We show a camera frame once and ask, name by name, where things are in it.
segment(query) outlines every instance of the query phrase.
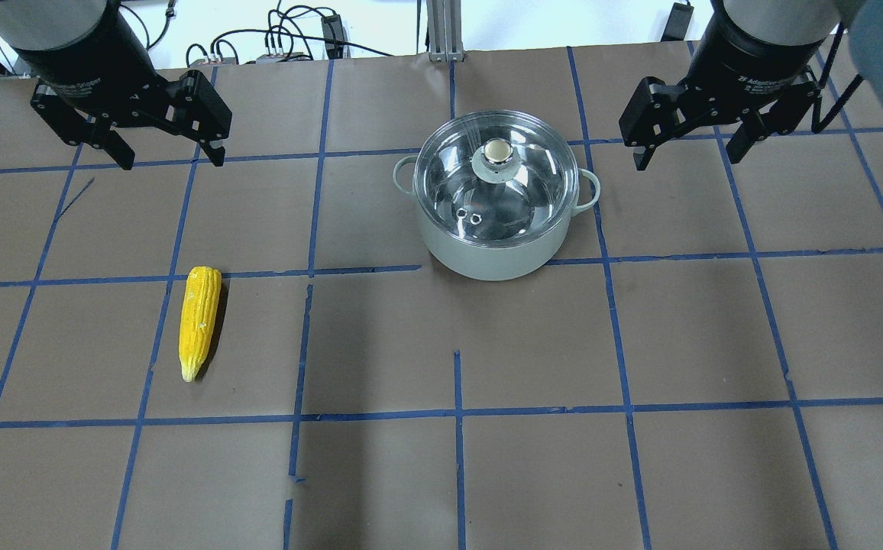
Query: cooking pot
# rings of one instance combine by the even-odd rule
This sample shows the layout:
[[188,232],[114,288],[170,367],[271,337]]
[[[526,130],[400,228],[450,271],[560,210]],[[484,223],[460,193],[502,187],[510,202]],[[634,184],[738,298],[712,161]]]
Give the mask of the cooking pot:
[[[397,181],[414,163],[412,188]],[[594,197],[578,205],[579,176]],[[438,261],[466,277],[504,281],[557,253],[571,216],[590,209],[601,182],[577,166],[567,141],[525,112],[453,118],[421,152],[397,161],[393,184],[416,203],[418,230]]]

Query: cable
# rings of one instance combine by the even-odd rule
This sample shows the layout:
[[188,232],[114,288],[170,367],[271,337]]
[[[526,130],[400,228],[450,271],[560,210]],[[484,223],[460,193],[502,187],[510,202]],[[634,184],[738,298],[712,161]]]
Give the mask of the cable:
[[133,8],[130,8],[125,4],[119,4],[119,9],[128,11],[128,13],[133,14],[133,17],[135,17],[137,21],[139,21],[139,24],[142,25],[142,31],[144,32],[144,34],[146,34],[146,41],[144,42],[144,44],[146,45],[146,49],[149,49],[149,29],[146,28],[146,24],[142,21],[142,18],[139,17],[138,13],[135,13],[135,10]]
[[[839,24],[839,28],[836,29],[836,36],[832,40],[832,46],[829,49],[829,56],[825,60],[825,66],[822,67],[822,77],[819,78],[819,87],[824,90],[829,85],[829,75],[832,72],[832,67],[835,66],[836,62],[836,52],[839,51],[839,45],[843,42],[843,35],[846,33],[846,26],[844,24]],[[819,117],[822,115],[822,94],[820,93],[817,98],[815,98],[814,104],[812,104],[811,111],[811,131],[812,133],[819,133],[823,129],[829,127],[832,121],[835,121],[836,116],[842,111],[843,107],[846,107],[846,103],[848,103],[849,98],[852,97],[852,94],[855,93],[858,87],[863,83],[864,78],[861,74],[856,74],[849,85],[846,87],[846,90],[843,90],[842,96],[839,97],[839,100],[836,101],[835,105],[832,105],[832,108],[829,109],[828,114],[825,115],[825,118],[822,118],[819,121]]]
[[[275,14],[275,15],[280,16],[280,19],[278,20],[278,25],[271,24],[271,14]],[[296,45],[296,39],[294,36],[302,36],[302,28],[299,27],[299,24],[297,24],[297,22],[293,21],[294,18],[287,17],[287,15],[288,15],[288,11],[285,11],[285,13],[282,13],[281,11],[277,11],[277,10],[268,10],[268,29],[270,29],[270,31],[271,31],[271,29],[279,28],[279,29],[282,29],[282,31],[288,31],[288,29],[285,29],[285,21],[291,22],[292,27],[295,27],[296,31],[299,32],[298,35],[294,35],[294,34],[288,35],[289,36],[289,49],[288,49],[288,51],[292,52],[295,49],[295,45]],[[302,44],[305,44],[305,46],[306,46],[306,52],[309,54],[309,59],[315,59],[315,58],[313,58],[313,55],[312,55],[312,48],[310,48],[309,42],[306,41],[305,38],[302,39]],[[284,49],[284,44],[282,44],[282,35],[281,34],[280,34],[280,37],[278,37],[278,46],[280,46],[280,48]]]
[[11,58],[8,58],[8,54],[4,51],[4,46],[1,46],[0,41],[0,51],[1,55],[4,56],[4,60],[8,63],[8,66],[11,67],[11,74],[17,74],[17,70],[13,67],[13,63],[11,63]]
[[346,40],[334,40],[332,38],[323,38],[323,37],[319,37],[319,36],[305,36],[302,34],[292,34],[292,32],[288,32],[288,31],[266,31],[266,29],[263,29],[263,28],[236,28],[234,31],[228,31],[228,32],[225,32],[224,34],[218,35],[218,37],[215,38],[214,40],[212,40],[211,43],[214,44],[218,40],[225,38],[225,36],[231,36],[232,34],[239,34],[239,32],[264,32],[265,34],[268,34],[268,32],[275,32],[275,34],[284,34],[285,36],[295,36],[297,38],[302,38],[302,40],[306,40],[306,39],[319,40],[321,42],[326,42],[328,44],[340,44],[340,45],[344,45],[344,46],[352,46],[354,48],[362,49],[366,52],[377,53],[377,55],[379,55],[379,56],[384,56],[384,57],[388,57],[388,58],[393,57],[393,55],[391,53],[382,52],[380,50],[375,50],[373,48],[368,48],[366,46],[361,46],[359,44],[355,44],[354,42],[347,42]]
[[278,60],[277,63],[285,63],[285,62],[287,62],[287,60],[297,60],[297,59],[314,60],[314,59],[310,58],[310,56],[306,55],[305,53],[296,53],[296,55],[294,55],[294,56],[287,57],[283,60]]
[[222,56],[222,53],[221,53],[221,44],[222,43],[227,44],[228,47],[231,48],[231,51],[234,52],[234,64],[241,65],[241,63],[238,60],[238,50],[235,48],[234,44],[231,44],[231,42],[229,42],[227,40],[224,40],[224,39],[218,40],[218,57],[224,59],[224,56]]
[[204,46],[201,46],[200,44],[190,44],[189,46],[187,46],[186,55],[186,62],[188,67],[190,67],[190,50],[193,50],[194,48],[200,49],[201,53],[204,54],[204,59],[208,59],[207,50],[204,49]]
[[160,40],[163,40],[163,36],[167,35],[167,31],[170,30],[170,17],[166,18],[163,21],[163,30],[160,31],[160,35],[156,37],[156,40],[153,40],[151,45],[146,46],[146,51],[152,50],[156,45],[159,44]]
[[[285,21],[291,22],[292,27],[296,28],[296,31],[299,32],[299,35],[302,35],[302,28],[300,28],[299,24],[297,24],[297,22],[295,22],[296,18],[301,18],[303,15],[308,14],[308,13],[312,13],[312,11],[315,11],[315,13],[317,15],[319,15],[319,20],[322,21],[322,18],[325,17],[325,15],[323,15],[322,11],[320,11],[319,9],[326,9],[326,10],[333,11],[333,14],[336,15],[336,11],[333,10],[332,8],[316,9],[316,8],[310,8],[309,6],[304,6],[302,4],[297,4],[297,5],[289,8],[288,10],[285,10],[283,13],[283,11],[280,11],[278,9],[278,7],[280,7],[281,4],[282,4],[281,2],[278,3],[277,9],[273,10],[275,14],[280,16],[280,19],[278,20],[278,27],[285,28]],[[297,8],[304,10],[304,11],[302,11],[302,13],[299,13],[299,14],[291,15],[291,11],[295,10]],[[268,18],[268,24],[271,25],[271,11],[270,11],[270,18]],[[330,34],[332,34],[332,31],[333,31],[332,25],[330,25],[328,22],[323,22],[323,24],[326,24],[327,27],[330,28]],[[291,36],[290,36],[289,40],[290,40],[289,51],[291,52],[292,49],[294,49],[295,38],[291,38]],[[306,52],[309,53],[310,58],[315,59],[315,56],[312,55],[312,47],[309,46],[309,41],[304,38],[304,39],[302,39],[302,42],[305,44]]]
[[823,129],[829,127],[830,123],[832,123],[833,119],[835,119],[839,112],[842,111],[843,107],[846,107],[846,103],[848,103],[849,98],[851,98],[852,94],[855,93],[856,88],[860,87],[860,85],[863,83],[863,80],[865,80],[865,78],[863,78],[862,74],[856,74],[856,76],[852,78],[852,81],[846,87],[846,90],[843,90],[843,94],[839,96],[839,101],[836,101],[836,104],[832,105],[832,108],[829,109],[829,114],[825,115],[825,118],[823,118],[821,122],[818,121],[819,109],[813,109],[811,114],[812,133],[817,134]]
[[176,6],[176,0],[168,0],[167,10],[165,11],[165,13],[163,13],[163,17],[164,17],[163,30],[160,31],[160,35],[156,37],[156,40],[153,40],[152,42],[150,42],[149,41],[149,28],[146,27],[145,22],[142,21],[141,17],[139,17],[139,14],[133,8],[130,8],[125,4],[123,4],[121,2],[119,4],[119,7],[121,9],[124,9],[124,10],[128,11],[128,13],[133,14],[133,17],[135,17],[135,20],[139,21],[139,24],[142,25],[142,31],[144,31],[144,34],[146,35],[145,46],[146,46],[147,52],[152,50],[156,45],[158,45],[160,40],[163,40],[163,36],[167,35],[167,31],[170,30],[170,20],[172,20],[172,18],[176,17],[176,10],[173,9],[173,7],[175,7],[175,6]]

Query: black cable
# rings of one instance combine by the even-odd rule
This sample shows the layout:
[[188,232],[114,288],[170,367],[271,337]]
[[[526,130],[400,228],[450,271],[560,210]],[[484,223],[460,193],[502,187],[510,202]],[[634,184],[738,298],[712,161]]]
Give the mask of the black cable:
[[139,21],[139,24],[142,25],[142,31],[144,32],[144,34],[146,34],[146,41],[144,42],[144,45],[146,46],[146,49],[149,49],[149,29],[146,28],[145,22],[142,21],[142,18],[139,17],[138,13],[135,13],[135,10],[133,8],[128,7],[126,4],[119,4],[119,9],[128,11],[128,13],[133,14],[133,17],[135,17],[137,21]]
[[[832,39],[832,46],[829,49],[829,55],[826,57],[825,66],[822,67],[822,76],[819,78],[818,84],[819,87],[824,90],[829,85],[829,75],[832,73],[832,67],[835,66],[836,63],[836,52],[839,51],[839,45],[843,42],[843,35],[846,33],[846,26],[844,24],[839,24],[839,28],[836,29],[836,35]],[[825,115],[825,118],[821,118],[822,115],[822,94],[819,94],[819,97],[815,98],[815,102],[812,104],[811,111],[811,131],[812,133],[819,133],[823,129],[829,127],[832,121],[835,121],[836,116],[842,111],[843,107],[846,107],[846,103],[849,101],[849,98],[852,97],[852,94],[855,93],[858,87],[863,83],[864,78],[860,76],[860,74],[856,74],[853,80],[846,87],[846,90],[843,90],[842,96],[839,97],[839,100],[836,101],[835,105],[832,105],[832,108],[829,109],[828,114]]]
[[221,44],[222,43],[227,44],[228,47],[231,48],[231,51],[234,52],[234,64],[241,65],[241,63],[238,62],[238,50],[235,48],[234,44],[231,44],[231,42],[229,42],[227,40],[224,40],[224,39],[218,40],[218,57],[221,59],[225,58],[225,56],[222,55],[222,53],[221,53]]
[[5,62],[8,64],[9,67],[11,67],[11,74],[17,74],[17,70],[13,67],[13,63],[11,63],[11,58],[8,58],[8,54],[4,51],[4,46],[1,46],[1,41],[0,41],[0,51],[1,51],[1,55],[4,56]]
[[[302,11],[302,13],[299,13],[299,14],[291,15],[292,10],[295,10],[297,8],[304,10],[304,11]],[[296,31],[298,31],[299,34],[302,34],[302,28],[300,28],[299,24],[297,24],[297,22],[295,22],[294,20],[295,20],[295,18],[301,18],[303,15],[308,14],[308,13],[312,13],[313,11],[315,11],[315,13],[317,15],[319,15],[319,20],[322,21],[322,18],[325,17],[325,15],[322,14],[322,11],[320,11],[316,8],[310,8],[309,6],[304,6],[302,4],[297,4],[297,5],[289,8],[288,10],[285,10],[285,13],[282,13],[281,11],[277,11],[277,14],[280,14],[280,19],[278,20],[278,25],[280,27],[284,27],[285,21],[291,22],[292,26],[296,28]],[[333,25],[332,24],[329,24],[328,22],[322,22],[322,24],[327,25],[327,27],[329,27],[329,29],[330,29],[330,34],[333,34]],[[315,59],[315,56],[312,55],[312,48],[310,48],[309,42],[305,38],[302,39],[302,42],[305,43],[306,52],[309,53],[310,58]]]
[[204,59],[208,58],[207,50],[204,49],[204,46],[201,46],[200,44],[190,44],[189,46],[187,46],[187,67],[190,67],[190,50],[193,50],[194,48],[200,49],[200,52],[204,54]]
[[[268,10],[268,28],[269,29],[277,27],[277,25],[271,24],[271,15],[272,14],[278,15],[278,17],[280,17],[280,18],[282,17],[281,11],[278,11],[277,9]],[[273,41],[275,41],[275,36],[273,34],[266,34],[266,36],[264,36],[264,39],[267,40],[268,38],[271,38],[271,39],[273,39]],[[290,52],[292,51],[292,46],[295,44],[295,39],[291,39],[291,41],[292,41],[292,43],[289,44],[289,49],[288,49],[288,51],[290,51]],[[280,36],[278,36],[278,47],[280,47],[280,49],[282,51],[285,51],[285,43],[282,42],[282,35],[281,34],[280,34]]]
[[167,35],[167,31],[170,30],[170,17],[166,18],[163,21],[163,30],[160,31],[160,35],[156,37],[156,40],[153,40],[151,45],[146,46],[146,51],[152,50],[156,45],[159,44],[160,40],[163,40],[163,36]]
[[354,43],[354,42],[347,42],[346,40],[334,40],[332,38],[325,38],[325,37],[319,37],[319,36],[305,36],[302,34],[291,34],[291,32],[288,32],[288,31],[270,31],[270,29],[264,29],[264,28],[236,28],[234,31],[228,31],[228,32],[225,32],[224,34],[218,35],[218,37],[215,38],[214,40],[212,40],[211,43],[214,44],[218,40],[225,38],[225,36],[231,36],[232,34],[239,34],[239,32],[263,32],[263,34],[269,34],[270,32],[275,32],[275,34],[284,34],[285,36],[296,36],[297,38],[302,38],[302,40],[306,40],[306,39],[319,40],[321,42],[326,42],[327,44],[340,44],[340,45],[344,45],[344,46],[352,46],[354,48],[362,49],[366,52],[377,53],[377,55],[379,55],[379,56],[384,56],[384,57],[388,57],[388,58],[393,57],[393,55],[391,53],[382,52],[380,50],[375,50],[373,48],[368,48],[366,46],[361,46],[361,45]]
[[[272,28],[273,29],[277,28],[277,29],[280,29],[280,31],[289,32],[289,34],[288,34],[288,36],[289,36],[289,52],[291,53],[295,49],[295,44],[296,44],[295,36],[302,36],[302,28],[300,28],[299,24],[297,24],[297,22],[295,22],[295,21],[288,20],[288,22],[291,22],[292,27],[295,27],[296,31],[298,31],[299,34],[291,34],[291,32],[289,32],[288,29],[285,28],[285,25],[281,25],[281,24],[275,24],[275,25],[273,25]],[[278,41],[280,42],[280,45],[281,45],[281,43],[282,43],[282,35],[281,34],[280,34],[280,38],[278,38]],[[306,46],[306,53],[309,55],[309,58],[312,58],[312,48],[310,48],[309,42],[304,38],[304,39],[302,39],[302,44],[304,44]]]
[[843,107],[846,107],[846,103],[848,103],[849,98],[852,97],[852,94],[855,93],[856,88],[860,87],[863,83],[862,74],[856,74],[855,77],[852,78],[852,81],[846,87],[846,90],[843,90],[843,94],[839,96],[839,101],[836,101],[835,105],[832,105],[832,108],[829,109],[829,114],[825,115],[825,118],[822,119],[821,122],[818,121],[818,109],[813,109],[812,111],[812,121],[811,121],[811,131],[813,134],[817,134],[821,132],[823,129],[829,127],[830,123],[832,123],[833,119],[839,115],[839,112],[842,111]]

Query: yellow corn cob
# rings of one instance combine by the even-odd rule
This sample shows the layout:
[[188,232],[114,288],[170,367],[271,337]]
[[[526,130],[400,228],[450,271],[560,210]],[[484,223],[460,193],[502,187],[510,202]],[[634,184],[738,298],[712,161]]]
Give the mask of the yellow corn cob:
[[221,271],[202,265],[191,269],[180,311],[180,373],[186,382],[193,382],[211,351],[220,295]]

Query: blue tape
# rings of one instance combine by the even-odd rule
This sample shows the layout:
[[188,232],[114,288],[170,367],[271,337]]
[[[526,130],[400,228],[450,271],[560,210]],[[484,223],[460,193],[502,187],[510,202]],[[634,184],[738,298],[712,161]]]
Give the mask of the blue tape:
[[199,416],[176,418],[144,418],[144,425],[218,425],[218,424],[284,424],[294,422],[295,415],[263,414],[250,416]]
[[732,411],[783,409],[791,401],[731,401],[731,403],[653,403],[635,405],[635,412]]
[[466,548],[466,521],[465,521],[465,435],[462,424],[462,352],[455,351],[453,354],[454,378],[455,378],[455,486],[456,486],[456,509],[458,514],[458,549]]
[[455,60],[448,62],[448,118],[455,118]]
[[744,239],[750,251],[750,261],[753,264],[757,286],[760,289],[760,297],[764,303],[764,310],[767,313],[767,322],[771,329],[771,335],[774,339],[775,351],[777,351],[778,361],[781,365],[781,375],[784,376],[784,384],[788,388],[788,400],[791,401],[791,411],[794,414],[794,424],[797,426],[798,438],[801,440],[801,450],[804,452],[805,463],[808,466],[808,476],[811,478],[812,488],[815,491],[815,500],[818,503],[819,514],[822,519],[822,526],[825,529],[826,539],[829,540],[830,550],[837,550],[839,543],[836,541],[836,533],[832,527],[832,520],[829,517],[829,507],[826,505],[825,495],[822,492],[822,484],[819,481],[818,470],[815,467],[815,458],[811,450],[811,443],[808,441],[808,432],[805,429],[804,419],[801,417],[801,408],[798,407],[798,397],[794,390],[794,382],[791,382],[790,370],[788,370],[788,358],[784,352],[784,345],[781,343],[781,332],[778,330],[778,322],[774,316],[774,307],[771,304],[771,297],[767,292],[767,284],[764,282],[764,274],[760,267],[760,260],[755,247],[755,242],[750,234],[750,226],[748,219],[744,213],[744,205],[741,203],[737,181],[734,178],[734,171],[730,167],[730,159],[727,156],[727,147],[723,143],[723,136],[720,134],[720,128],[713,126],[713,135],[716,136],[716,143],[720,149],[720,159],[723,161],[723,168],[726,171],[727,182],[730,184],[730,192],[734,198],[734,205],[737,208],[737,215],[741,220],[742,229],[744,229]]
[[8,352],[8,358],[5,360],[4,370],[1,372],[0,378],[0,403],[1,397],[4,396],[4,388],[6,387],[6,383],[8,382],[8,376],[11,375],[11,367],[13,366],[13,360],[15,359],[15,355],[17,353],[17,345],[20,344],[21,335],[24,333],[24,323],[27,321],[27,316],[31,310],[31,303],[34,301],[34,295],[37,291],[37,280],[40,279],[41,271],[44,271],[44,262],[47,261],[47,252],[51,248],[51,241],[54,239],[54,231],[57,229],[58,224],[58,212],[61,212],[61,209],[64,208],[65,195],[68,194],[68,188],[71,187],[72,176],[75,173],[75,165],[78,164],[79,156],[82,154],[82,146],[79,145],[77,149],[75,149],[75,156],[72,157],[72,163],[68,170],[68,177],[65,178],[64,187],[61,189],[61,195],[58,197],[57,205],[54,208],[54,217],[53,222],[51,222],[50,229],[47,230],[47,236],[44,238],[44,247],[41,248],[40,258],[37,261],[37,270],[34,274],[34,278],[32,281],[32,286],[27,293],[27,299],[24,302],[24,308],[20,314],[20,320],[17,322],[17,328],[15,330],[15,336],[11,341],[11,349]]
[[562,257],[549,260],[543,265],[594,265],[603,264],[603,258],[599,257]]
[[[683,411],[724,411],[779,409],[793,406],[826,408],[826,407],[867,407],[883,406],[881,397],[829,397],[818,400],[771,401],[725,401],[725,403],[645,403],[634,405],[635,412],[683,412]],[[455,418],[490,417],[490,416],[548,416],[570,414],[623,414],[624,405],[578,405],[550,407],[481,407],[462,410],[456,409],[421,409],[410,411],[385,411],[370,413],[313,413],[296,416],[295,414],[266,414],[239,416],[204,416],[204,417],[165,417],[144,418],[144,425],[227,425],[227,424],[285,424],[285,422],[369,422],[378,420],[406,420],[417,418]],[[0,429],[42,429],[42,428],[84,428],[113,427],[116,425],[135,425],[134,418],[101,418],[75,420],[23,420],[0,421]]]
[[[215,66],[211,70],[211,85],[214,86],[218,79],[218,67]],[[173,275],[176,272],[177,258],[180,257],[180,243],[183,240],[183,229],[186,227],[187,209],[190,205],[190,193],[193,191],[194,177],[197,174],[197,160],[200,157],[200,145],[194,146],[194,154],[190,164],[190,172],[187,175],[186,188],[183,191],[183,201],[180,203],[180,216],[176,223],[176,237],[173,241],[173,253],[170,255],[170,267],[167,270],[167,286],[163,292],[163,304],[160,306],[160,317],[156,322],[156,334],[153,335],[153,348],[149,357],[149,365],[146,368],[146,378],[142,387],[141,396],[139,396],[139,408],[137,418],[134,421],[133,442],[130,445],[130,455],[126,460],[126,473],[123,476],[123,487],[119,494],[119,507],[116,511],[116,521],[112,527],[112,542],[109,546],[110,550],[117,550],[119,547],[119,539],[123,532],[123,519],[126,516],[126,502],[130,493],[130,485],[133,481],[133,472],[135,468],[135,458],[139,450],[139,438],[142,435],[144,427],[144,419],[146,417],[146,406],[149,403],[149,393],[153,387],[153,365],[159,356],[160,342],[163,340],[163,325],[167,320],[167,310],[170,307],[170,293],[173,292]]]
[[418,153],[417,147],[404,147],[404,149],[371,149],[371,150],[334,150],[327,152],[326,157],[375,157],[379,154],[412,154]]
[[710,254],[669,254],[669,255],[624,255],[624,257],[610,257],[609,264],[632,264],[641,261],[682,261],[682,260],[735,260],[735,258],[750,257],[749,253],[710,253]]
[[285,501],[285,514],[282,516],[282,550],[289,550],[292,537],[292,499]]
[[316,269],[315,275],[353,275],[357,273],[395,273],[400,271],[417,271],[421,265],[374,265],[370,267],[333,267]]
[[334,60],[326,67],[326,91],[322,102],[322,125],[319,126],[319,156],[316,157],[316,188],[312,195],[312,224],[309,226],[309,277],[315,275],[316,233],[319,232],[319,202],[322,199],[322,171],[326,159],[326,130],[329,126],[330,91],[333,90]]
[[[571,78],[574,80],[574,94],[577,96],[577,112],[581,116],[581,137],[584,139],[584,156],[587,161],[587,169],[594,171],[594,159],[591,156],[591,145],[587,132],[587,115],[584,111],[584,95],[581,94],[581,80],[577,75],[577,62],[574,60],[574,49],[567,48],[568,62],[571,65]],[[601,257],[605,258],[602,263],[605,271],[605,292],[608,295],[608,310],[612,321],[612,334],[615,338],[615,351],[617,363],[619,363],[619,378],[622,381],[622,403],[626,414],[626,431],[628,435],[628,450],[631,460],[632,479],[635,484],[635,500],[638,504],[638,518],[642,530],[642,544],[645,550],[652,550],[652,537],[649,530],[649,515],[645,506],[645,490],[642,485],[642,469],[638,459],[638,441],[635,436],[634,409],[632,407],[631,393],[628,387],[628,374],[626,372],[626,360],[624,360],[624,347],[622,345],[622,329],[619,327],[619,310],[615,300],[613,288],[612,268],[608,261],[608,244],[605,242],[603,233],[603,219],[601,205],[594,205],[594,218],[598,230],[598,244],[601,248]]]
[[302,337],[299,340],[299,371],[296,376],[296,404],[293,409],[292,441],[289,443],[289,476],[296,476],[299,463],[299,430],[302,428],[302,397],[306,392],[306,356],[309,354],[309,323],[312,319],[312,284],[306,286],[302,307]]

